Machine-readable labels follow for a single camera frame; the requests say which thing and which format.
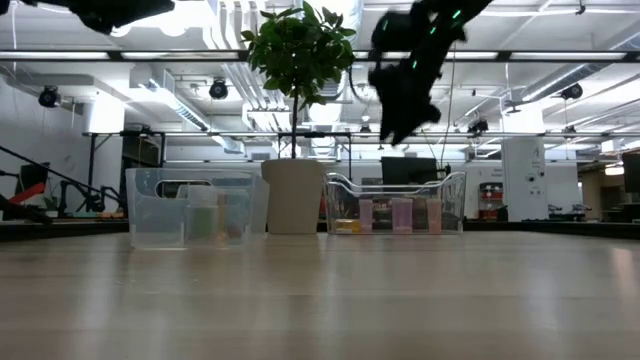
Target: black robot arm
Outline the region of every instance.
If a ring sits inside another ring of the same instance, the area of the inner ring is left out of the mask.
[[[159,15],[174,9],[171,0],[22,0],[31,6],[49,4],[66,7],[78,15],[88,28],[109,35],[118,28],[134,21]],[[9,11],[10,0],[0,0],[0,15]]]
[[[398,65],[382,68],[378,61],[369,73],[382,103],[380,140],[393,133],[391,144],[397,145],[425,122],[440,121],[431,88],[453,43],[467,40],[463,26],[491,1],[423,0],[409,13],[388,12],[380,19],[371,37],[373,52],[411,52]]]

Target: ductwork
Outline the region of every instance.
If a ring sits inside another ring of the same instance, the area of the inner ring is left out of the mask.
[[[198,127],[201,131],[217,132],[222,131],[212,127],[206,121],[206,116],[201,114],[196,108],[189,103],[188,100],[181,97],[175,91],[175,79],[166,70],[162,74],[162,81],[153,79],[153,72],[149,65],[138,64],[130,71],[130,83],[133,87],[143,87],[150,92],[157,94],[162,102],[169,106],[175,113],[188,123]],[[229,137],[213,136],[212,139],[220,144],[227,154],[244,154],[245,146],[242,142],[233,140]]]
[[[640,22],[636,22],[625,31],[611,38],[607,43],[612,45],[605,46],[604,48],[611,51],[635,51],[640,49],[640,32],[638,32],[638,28],[640,28]],[[529,85],[519,91],[513,91],[511,104],[517,106],[540,101],[602,71],[610,65],[613,64],[597,63],[563,66],[535,84]],[[505,96],[508,94],[508,91],[509,90],[500,91],[497,96]],[[485,114],[494,110],[497,105],[497,99],[487,99],[477,106],[475,111],[480,114]]]

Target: transparent storage container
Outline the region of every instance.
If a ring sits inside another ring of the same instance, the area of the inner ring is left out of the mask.
[[[331,234],[459,234],[466,173],[424,185],[360,186],[327,174],[327,225]]]
[[[265,232],[269,185],[255,173],[139,168],[126,181],[135,247],[218,246]]]

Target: wooden table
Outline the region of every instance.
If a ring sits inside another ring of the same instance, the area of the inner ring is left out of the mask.
[[[535,233],[0,245],[3,360],[637,359],[640,244]]]

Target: security camera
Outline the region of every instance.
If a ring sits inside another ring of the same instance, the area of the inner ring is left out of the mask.
[[[58,87],[53,85],[47,85],[38,97],[38,103],[40,106],[48,109],[55,109],[62,103],[62,97],[58,93]]]
[[[560,92],[560,97],[563,98],[564,100],[569,100],[569,99],[576,100],[576,99],[580,99],[582,97],[582,94],[583,94],[582,86],[580,86],[580,84],[573,84],[568,88],[562,90]]]
[[[479,118],[472,121],[469,123],[469,128],[467,129],[468,133],[472,133],[474,135],[479,135],[486,131],[489,131],[489,123],[485,118]]]
[[[209,95],[215,100],[222,100],[229,95],[229,90],[227,89],[227,85],[223,78],[213,80],[213,85],[211,85],[211,88],[209,89]]]

